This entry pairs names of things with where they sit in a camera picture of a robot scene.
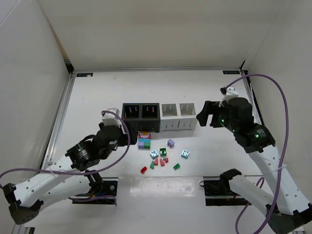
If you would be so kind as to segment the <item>lilac lego brick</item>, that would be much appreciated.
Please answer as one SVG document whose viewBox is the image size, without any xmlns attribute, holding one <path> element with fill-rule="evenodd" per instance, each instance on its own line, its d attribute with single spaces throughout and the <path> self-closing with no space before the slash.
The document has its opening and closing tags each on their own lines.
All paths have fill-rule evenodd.
<svg viewBox="0 0 312 234">
<path fill-rule="evenodd" d="M 172 139 L 168 139 L 167 145 L 168 145 L 170 148 L 173 148 L 174 145 L 175 145 L 175 142 L 174 142 Z"/>
</svg>

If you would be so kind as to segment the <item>multicolour lego block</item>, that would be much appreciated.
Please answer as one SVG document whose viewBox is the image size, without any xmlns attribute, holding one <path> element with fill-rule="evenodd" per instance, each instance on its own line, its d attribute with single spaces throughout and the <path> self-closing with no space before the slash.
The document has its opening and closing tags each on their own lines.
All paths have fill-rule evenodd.
<svg viewBox="0 0 312 234">
<path fill-rule="evenodd" d="M 139 149 L 150 149 L 151 147 L 151 133 L 140 132 L 137 137 L 137 146 Z"/>
</svg>

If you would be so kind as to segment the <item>green sloped lego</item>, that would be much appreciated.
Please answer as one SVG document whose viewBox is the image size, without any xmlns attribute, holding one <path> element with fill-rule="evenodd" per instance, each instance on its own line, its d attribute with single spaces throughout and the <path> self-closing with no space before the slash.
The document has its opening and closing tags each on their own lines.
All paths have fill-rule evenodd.
<svg viewBox="0 0 312 234">
<path fill-rule="evenodd" d="M 151 169 L 154 169 L 154 168 L 155 168 L 155 162 L 154 162 L 154 161 L 151 162 L 150 168 L 151 168 Z"/>
</svg>

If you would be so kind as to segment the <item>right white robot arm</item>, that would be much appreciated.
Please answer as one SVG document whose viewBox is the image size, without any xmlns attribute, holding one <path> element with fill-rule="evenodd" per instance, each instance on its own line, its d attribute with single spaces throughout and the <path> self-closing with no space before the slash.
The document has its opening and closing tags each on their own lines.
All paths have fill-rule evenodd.
<svg viewBox="0 0 312 234">
<path fill-rule="evenodd" d="M 200 126 L 224 127 L 233 133 L 235 141 L 255 162 L 273 195 L 249 182 L 237 169 L 220 175 L 220 186 L 242 196 L 268 217 L 268 225 L 276 234 L 288 234 L 312 220 L 312 204 L 302 194 L 285 165 L 280 166 L 281 156 L 270 131 L 255 123 L 252 105 L 243 97 L 224 102 L 206 101 L 196 116 Z"/>
</svg>

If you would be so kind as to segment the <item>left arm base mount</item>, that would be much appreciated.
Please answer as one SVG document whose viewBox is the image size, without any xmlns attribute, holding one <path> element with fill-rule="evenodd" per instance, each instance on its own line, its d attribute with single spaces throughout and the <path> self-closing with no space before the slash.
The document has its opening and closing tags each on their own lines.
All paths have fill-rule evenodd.
<svg viewBox="0 0 312 234">
<path fill-rule="evenodd" d="M 89 190 L 69 198 L 73 204 L 117 205 L 118 178 L 102 177 L 99 173 L 84 177 Z"/>
</svg>

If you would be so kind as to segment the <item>green square lego brick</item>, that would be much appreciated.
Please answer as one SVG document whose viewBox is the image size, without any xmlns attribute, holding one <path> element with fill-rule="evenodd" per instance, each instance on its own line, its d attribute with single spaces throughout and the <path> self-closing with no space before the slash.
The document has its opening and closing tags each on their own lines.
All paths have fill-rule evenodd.
<svg viewBox="0 0 312 234">
<path fill-rule="evenodd" d="M 166 150 L 166 148 L 160 148 L 160 149 L 159 149 L 159 152 L 160 152 L 160 156 L 166 156 L 166 155 L 167 155 L 167 150 Z"/>
</svg>

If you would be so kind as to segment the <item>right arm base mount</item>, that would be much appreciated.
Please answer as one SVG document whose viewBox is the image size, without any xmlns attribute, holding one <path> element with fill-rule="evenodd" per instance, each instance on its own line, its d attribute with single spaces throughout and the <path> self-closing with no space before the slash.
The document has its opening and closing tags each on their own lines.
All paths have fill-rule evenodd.
<svg viewBox="0 0 312 234">
<path fill-rule="evenodd" d="M 224 187 L 219 178 L 204 177 L 199 185 L 204 189 L 206 206 L 244 206 L 248 203 L 242 196 Z"/>
</svg>

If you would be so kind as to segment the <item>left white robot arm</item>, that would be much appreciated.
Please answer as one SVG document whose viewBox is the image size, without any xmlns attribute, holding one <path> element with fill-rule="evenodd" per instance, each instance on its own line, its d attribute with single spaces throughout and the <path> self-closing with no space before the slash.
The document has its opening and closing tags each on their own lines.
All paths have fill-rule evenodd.
<svg viewBox="0 0 312 234">
<path fill-rule="evenodd" d="M 3 192 L 9 212 L 17 225 L 34 219 L 39 212 L 63 199 L 79 194 L 97 192 L 103 185 L 99 173 L 89 168 L 105 160 L 118 147 L 135 145 L 138 132 L 127 124 L 100 124 L 96 135 L 89 135 L 67 150 L 57 162 L 19 184 L 8 183 Z"/>
</svg>

